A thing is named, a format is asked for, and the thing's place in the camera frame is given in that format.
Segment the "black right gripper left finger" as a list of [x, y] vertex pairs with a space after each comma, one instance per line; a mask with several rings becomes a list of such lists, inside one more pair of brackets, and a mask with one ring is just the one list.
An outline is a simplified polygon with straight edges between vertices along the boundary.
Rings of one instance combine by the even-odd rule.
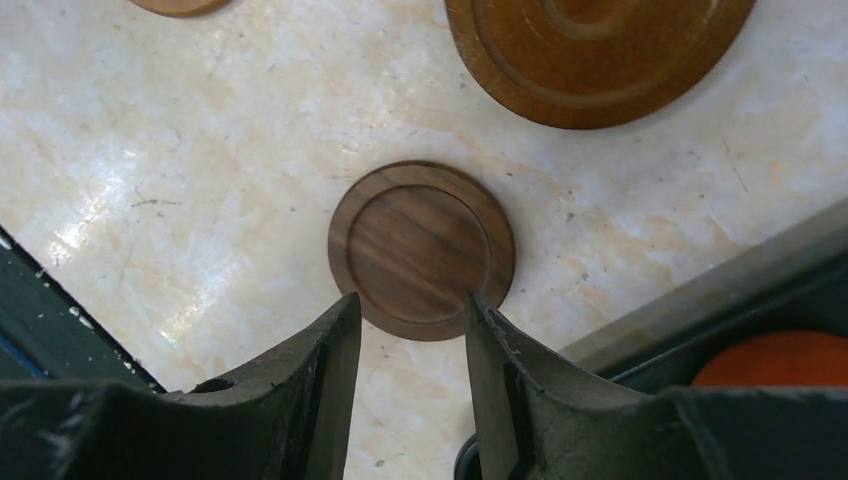
[[189, 392], [5, 381], [5, 479], [340, 479], [361, 347], [357, 294]]

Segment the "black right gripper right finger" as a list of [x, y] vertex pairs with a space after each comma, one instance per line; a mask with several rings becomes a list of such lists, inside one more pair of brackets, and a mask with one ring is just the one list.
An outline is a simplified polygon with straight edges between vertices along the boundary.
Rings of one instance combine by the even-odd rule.
[[644, 394], [571, 363], [472, 295], [466, 353], [485, 479], [843, 479], [839, 388]]

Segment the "dark walnut wood coaster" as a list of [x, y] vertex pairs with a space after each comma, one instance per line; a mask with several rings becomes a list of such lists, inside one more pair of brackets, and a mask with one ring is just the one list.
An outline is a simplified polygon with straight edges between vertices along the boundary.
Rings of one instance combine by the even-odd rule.
[[498, 199], [471, 175], [425, 160], [356, 181], [332, 215], [327, 254], [336, 285], [359, 295], [366, 320], [422, 342], [463, 335], [471, 293], [501, 305], [517, 264]]

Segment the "brown ridged coaster front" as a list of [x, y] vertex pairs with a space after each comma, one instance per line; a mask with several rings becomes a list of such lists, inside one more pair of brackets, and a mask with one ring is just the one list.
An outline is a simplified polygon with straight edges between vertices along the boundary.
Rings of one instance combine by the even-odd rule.
[[569, 130], [638, 120], [722, 58], [751, 1], [497, 1], [445, 4], [457, 51], [499, 104]]

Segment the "light wood coaster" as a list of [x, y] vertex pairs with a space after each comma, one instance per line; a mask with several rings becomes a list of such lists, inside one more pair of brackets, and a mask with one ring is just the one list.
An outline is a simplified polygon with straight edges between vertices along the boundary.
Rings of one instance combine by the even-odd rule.
[[231, 0], [131, 0], [131, 2], [157, 15], [190, 18], [220, 10], [230, 4]]

